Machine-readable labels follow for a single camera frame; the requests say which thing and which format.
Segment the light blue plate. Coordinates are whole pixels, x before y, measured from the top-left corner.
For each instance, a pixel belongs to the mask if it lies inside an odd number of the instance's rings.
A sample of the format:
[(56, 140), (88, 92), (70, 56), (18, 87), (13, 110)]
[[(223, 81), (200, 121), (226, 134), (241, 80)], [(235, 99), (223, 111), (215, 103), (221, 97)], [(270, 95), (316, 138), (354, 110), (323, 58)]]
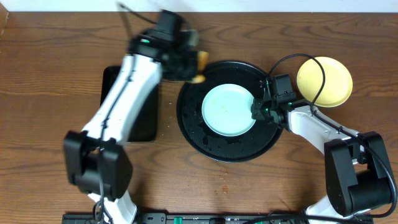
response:
[(235, 137), (255, 124), (251, 106), (253, 95), (236, 84), (222, 84), (211, 89), (203, 99), (201, 113), (205, 124), (215, 133)]

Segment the yellow plate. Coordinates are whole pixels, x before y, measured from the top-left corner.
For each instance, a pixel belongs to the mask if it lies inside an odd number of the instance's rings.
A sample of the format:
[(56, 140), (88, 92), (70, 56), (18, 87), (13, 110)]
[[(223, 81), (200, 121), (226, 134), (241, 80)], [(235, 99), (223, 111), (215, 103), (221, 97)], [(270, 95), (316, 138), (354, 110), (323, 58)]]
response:
[(353, 79), (349, 70), (339, 61), (330, 57), (316, 57), (325, 72), (323, 79), (322, 70), (312, 59), (307, 60), (298, 70), (297, 86), (302, 96), (312, 101), (320, 90), (323, 89), (315, 101), (316, 106), (331, 108), (343, 104), (353, 90)]

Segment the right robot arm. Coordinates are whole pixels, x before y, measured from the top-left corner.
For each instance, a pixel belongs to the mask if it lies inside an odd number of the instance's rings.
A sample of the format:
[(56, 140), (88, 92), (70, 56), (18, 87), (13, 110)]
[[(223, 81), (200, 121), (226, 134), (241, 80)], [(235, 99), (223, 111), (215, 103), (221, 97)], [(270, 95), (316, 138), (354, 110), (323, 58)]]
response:
[(321, 113), (314, 102), (297, 100), (287, 74), (261, 82), (262, 98), (254, 99), (255, 120), (274, 123), (317, 148), (325, 161), (326, 196), (309, 206), (307, 223), (372, 222), (370, 210), (397, 206), (397, 186), (382, 137), (347, 129)]

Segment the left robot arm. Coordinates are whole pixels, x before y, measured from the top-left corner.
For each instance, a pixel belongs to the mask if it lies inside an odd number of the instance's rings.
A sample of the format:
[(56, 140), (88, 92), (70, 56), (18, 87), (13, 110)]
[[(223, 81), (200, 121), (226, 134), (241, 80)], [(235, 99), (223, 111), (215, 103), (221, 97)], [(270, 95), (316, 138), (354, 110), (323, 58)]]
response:
[(129, 41), (116, 81), (80, 132), (69, 131), (63, 151), (69, 183), (95, 200), (95, 223), (133, 223), (137, 207), (128, 186), (132, 164), (123, 147), (161, 80), (201, 83), (208, 53), (181, 15), (163, 10), (150, 29)]

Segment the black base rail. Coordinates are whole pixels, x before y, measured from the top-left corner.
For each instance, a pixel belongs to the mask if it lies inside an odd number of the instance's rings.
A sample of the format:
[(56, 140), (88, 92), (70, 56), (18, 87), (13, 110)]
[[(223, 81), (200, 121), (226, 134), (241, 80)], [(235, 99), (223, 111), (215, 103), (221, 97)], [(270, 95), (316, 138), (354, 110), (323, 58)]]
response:
[[(143, 213), (139, 214), (134, 224), (242, 224), (256, 220), (257, 223), (270, 223), (270, 224), (299, 224), (299, 223), (343, 223), (343, 222), (328, 222), (321, 220), (299, 220), (277, 218), (278, 216), (286, 216), (287, 213), (272, 213), (266, 216), (254, 215), (187, 215), (187, 214), (174, 214), (168, 215), (165, 213)], [(265, 217), (271, 216), (272, 219), (263, 220)], [(354, 219), (355, 223), (374, 223), (372, 219)], [(96, 223), (89, 214), (64, 214), (62, 217), (62, 224), (94, 224)]]

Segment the green and yellow sponge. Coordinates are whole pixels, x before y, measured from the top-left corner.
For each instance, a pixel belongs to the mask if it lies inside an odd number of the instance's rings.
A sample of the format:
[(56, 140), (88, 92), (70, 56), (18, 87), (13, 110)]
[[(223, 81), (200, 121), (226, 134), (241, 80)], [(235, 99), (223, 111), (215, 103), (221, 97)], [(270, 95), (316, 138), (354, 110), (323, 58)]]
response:
[(196, 75), (189, 81), (189, 83), (197, 84), (197, 83), (203, 83), (206, 78), (202, 74), (204, 71), (207, 63), (209, 60), (209, 53), (204, 52), (204, 51), (198, 51), (197, 52), (197, 73)]

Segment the black rectangular tray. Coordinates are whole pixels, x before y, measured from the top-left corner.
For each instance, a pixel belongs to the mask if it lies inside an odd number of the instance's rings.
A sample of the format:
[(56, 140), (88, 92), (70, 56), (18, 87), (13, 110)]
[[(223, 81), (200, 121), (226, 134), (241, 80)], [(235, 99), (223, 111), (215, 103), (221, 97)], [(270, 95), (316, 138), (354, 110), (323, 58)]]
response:
[[(100, 104), (103, 104), (113, 83), (119, 74), (121, 66), (109, 66), (103, 71)], [(157, 85), (147, 97), (137, 119), (132, 126), (128, 142), (150, 142), (157, 134), (159, 108), (159, 86)]]

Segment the round black tray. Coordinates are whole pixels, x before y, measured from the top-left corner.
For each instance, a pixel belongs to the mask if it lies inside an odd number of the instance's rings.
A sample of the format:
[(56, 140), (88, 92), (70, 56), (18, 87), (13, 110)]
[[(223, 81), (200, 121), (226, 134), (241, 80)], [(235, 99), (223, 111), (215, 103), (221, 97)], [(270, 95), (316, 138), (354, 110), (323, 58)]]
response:
[(255, 98), (263, 97), (260, 81), (268, 74), (250, 63), (224, 60), (208, 64), (204, 75), (203, 83), (185, 83), (177, 100), (178, 126), (189, 144), (203, 155), (221, 162), (249, 161), (271, 149), (282, 134), (275, 123), (256, 121), (248, 132), (227, 137), (212, 131), (201, 112), (205, 95), (222, 84), (240, 85)]

